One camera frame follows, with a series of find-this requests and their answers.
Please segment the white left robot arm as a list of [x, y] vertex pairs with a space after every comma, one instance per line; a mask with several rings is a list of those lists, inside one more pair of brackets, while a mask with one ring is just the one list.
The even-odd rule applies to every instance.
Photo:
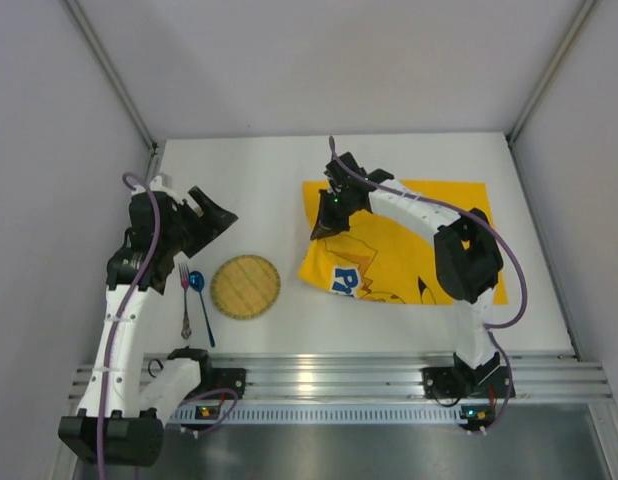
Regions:
[[162, 176], [146, 182], [131, 172], [130, 224], [107, 262], [106, 313], [96, 359], [74, 414], [61, 418], [60, 440], [101, 478], [109, 465], [150, 467], [164, 430], [183, 405], [239, 394], [213, 381], [207, 350], [173, 349], [162, 370], [141, 384], [150, 317], [161, 303], [179, 254], [191, 258], [230, 228], [237, 215], [198, 187], [183, 197]]

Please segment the yellow Pikachu cloth placemat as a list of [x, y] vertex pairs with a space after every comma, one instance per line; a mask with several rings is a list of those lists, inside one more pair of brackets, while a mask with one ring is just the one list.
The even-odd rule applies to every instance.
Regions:
[[[475, 182], [401, 180], [414, 192], [454, 204], [478, 208], [491, 221], [486, 186]], [[327, 181], [305, 181], [305, 215], [313, 227], [319, 190]], [[350, 217], [350, 230], [311, 241], [298, 277], [318, 289], [357, 299], [399, 304], [451, 305], [435, 273], [433, 247], [396, 222], [360, 211]]]

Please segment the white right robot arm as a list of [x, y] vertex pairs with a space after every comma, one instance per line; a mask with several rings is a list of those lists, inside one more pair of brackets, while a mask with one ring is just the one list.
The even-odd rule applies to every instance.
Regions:
[[480, 209], [463, 210], [424, 197], [382, 169], [366, 172], [351, 153], [333, 155], [325, 167], [328, 188], [319, 192], [310, 238], [338, 237], [350, 219], [366, 211], [397, 223], [433, 248], [439, 286], [456, 308], [453, 375], [458, 391], [470, 395], [500, 367], [504, 358], [489, 337], [498, 275], [505, 246]]

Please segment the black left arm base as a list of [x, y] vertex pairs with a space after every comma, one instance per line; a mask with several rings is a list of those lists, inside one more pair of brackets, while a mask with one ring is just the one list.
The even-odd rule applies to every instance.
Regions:
[[186, 400], [241, 399], [246, 389], [247, 370], [244, 368], [214, 368], [212, 373], [185, 397]]

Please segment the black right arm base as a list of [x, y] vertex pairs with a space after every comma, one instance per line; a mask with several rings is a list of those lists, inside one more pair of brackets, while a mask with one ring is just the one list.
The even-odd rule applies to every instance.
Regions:
[[513, 386], [505, 366], [480, 366], [470, 369], [464, 364], [428, 367], [422, 370], [425, 397], [432, 400], [488, 399], [494, 394], [504, 399]]

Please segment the round woven bamboo plate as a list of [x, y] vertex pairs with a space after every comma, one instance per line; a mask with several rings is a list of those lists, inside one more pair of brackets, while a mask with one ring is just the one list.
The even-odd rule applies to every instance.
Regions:
[[214, 273], [210, 295], [216, 309], [234, 320], [264, 315], [277, 301], [281, 279], [271, 261], [259, 255], [239, 255]]

